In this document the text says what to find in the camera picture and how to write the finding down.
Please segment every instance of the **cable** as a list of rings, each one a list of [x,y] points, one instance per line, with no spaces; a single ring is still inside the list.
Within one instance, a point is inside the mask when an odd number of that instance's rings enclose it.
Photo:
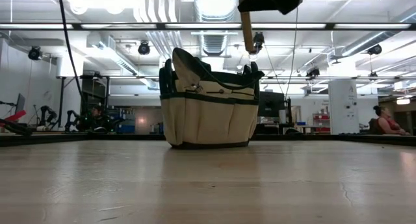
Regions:
[[[12,106],[12,108],[10,108],[10,110],[1,118],[4,118],[4,117],[8,116],[8,114],[10,114],[12,112],[13,108],[14,108],[14,106]]]
[[[31,72],[29,73],[29,83],[27,86],[27,99],[31,96],[31,81],[32,81],[33,60],[31,60]]]
[[[71,60],[73,76],[74,76],[75,81],[77,83],[77,88],[78,88],[79,95],[81,96],[81,101],[86,104],[84,95],[81,91],[81,85],[79,85],[79,79],[78,79],[77,70],[75,68],[75,63],[73,62],[72,50],[71,50],[71,45],[70,45],[70,37],[68,36],[68,28],[66,27],[64,0],[59,0],[59,7],[60,7],[60,14],[62,16],[62,24],[64,25],[65,42],[66,42],[66,47],[68,48],[68,54],[69,54],[70,60]]]
[[[272,59],[270,58],[270,55],[269,55],[269,53],[268,53],[268,49],[267,49],[266,43],[264,43],[264,45],[265,45],[265,49],[266,49],[266,53],[267,53],[268,60],[270,61],[270,65],[272,66],[272,69],[273,69],[274,76],[276,77],[276,80],[278,81],[280,91],[281,91],[282,93],[284,93],[283,89],[282,89],[282,88],[281,88],[281,86],[280,86],[280,82],[279,82],[278,74],[276,73],[276,70],[275,70],[275,69],[274,69],[274,67],[273,67],[273,62],[272,62]]]
[[[293,64],[294,64],[294,51],[296,49],[296,37],[298,35],[298,17],[299,17],[299,6],[296,7],[296,26],[294,28],[294,42],[293,42],[293,53],[292,53],[292,68],[291,75],[289,75],[289,81],[287,83],[287,89],[285,94],[285,99],[287,99],[287,92],[289,91],[289,85],[291,84],[292,74],[293,74]]]

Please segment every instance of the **wooden table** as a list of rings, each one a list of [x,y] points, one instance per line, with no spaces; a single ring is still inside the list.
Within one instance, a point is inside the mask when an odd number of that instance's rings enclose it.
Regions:
[[[416,223],[416,148],[166,142],[0,148],[2,223]]]

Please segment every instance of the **spotlight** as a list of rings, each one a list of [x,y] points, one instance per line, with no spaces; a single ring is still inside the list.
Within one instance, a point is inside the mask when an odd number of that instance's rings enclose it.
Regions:
[[[40,46],[32,46],[32,49],[27,55],[33,61],[39,61],[42,59],[42,52],[40,51]]]
[[[263,36],[263,32],[256,32],[253,38],[255,53],[258,54],[260,50],[263,48],[263,44],[265,43],[265,37]]]
[[[369,50],[367,50],[367,53],[369,55],[379,55],[380,53],[382,53],[383,48],[380,45],[375,45],[373,47],[371,47]]]
[[[150,53],[150,47],[148,41],[141,41],[138,47],[138,53],[141,55],[148,55]]]
[[[369,75],[369,77],[378,77],[377,72],[372,71]]]

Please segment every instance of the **hanging cable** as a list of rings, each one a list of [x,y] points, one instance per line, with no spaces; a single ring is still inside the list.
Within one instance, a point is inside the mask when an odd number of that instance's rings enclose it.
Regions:
[[[66,47],[68,48],[68,55],[70,56],[70,60],[71,60],[73,76],[74,76],[74,79],[77,83],[77,88],[78,88],[79,95],[81,96],[81,101],[84,103],[84,106],[86,106],[86,101],[85,101],[84,95],[81,91],[81,85],[79,84],[79,78],[78,78],[77,70],[75,68],[75,63],[74,63],[73,57],[72,57],[70,37],[68,36],[68,28],[66,27],[64,0],[59,0],[59,7],[60,7],[60,15],[62,16],[62,24],[64,26],[64,35],[65,35]]]
[[[292,53],[292,68],[291,68],[291,75],[289,75],[289,81],[287,83],[285,100],[287,99],[287,92],[289,91],[289,85],[291,84],[291,79],[292,79],[292,74],[293,74],[294,51],[296,49],[296,37],[298,36],[298,17],[299,17],[299,6],[296,7],[296,24],[295,24],[295,28],[294,28],[294,42],[293,42],[293,53]]]
[[[276,73],[276,70],[274,69],[273,62],[272,62],[272,59],[270,58],[270,55],[269,55],[269,53],[268,53],[268,49],[267,49],[267,45],[266,45],[266,43],[264,43],[264,45],[265,45],[265,49],[266,49],[266,53],[267,53],[268,60],[269,60],[269,62],[270,62],[270,65],[272,66],[272,70],[273,70],[274,76],[275,76],[276,80],[278,81],[280,91],[281,91],[282,93],[285,93],[285,92],[283,91],[283,89],[281,88],[281,86],[280,86],[280,82],[279,82],[278,74]]]

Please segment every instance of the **canvas tool bag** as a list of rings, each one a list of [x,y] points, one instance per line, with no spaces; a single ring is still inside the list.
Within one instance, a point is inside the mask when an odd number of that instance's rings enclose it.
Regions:
[[[252,62],[242,75],[213,72],[175,48],[159,71],[164,135],[180,149],[247,146],[257,123],[259,79]]]

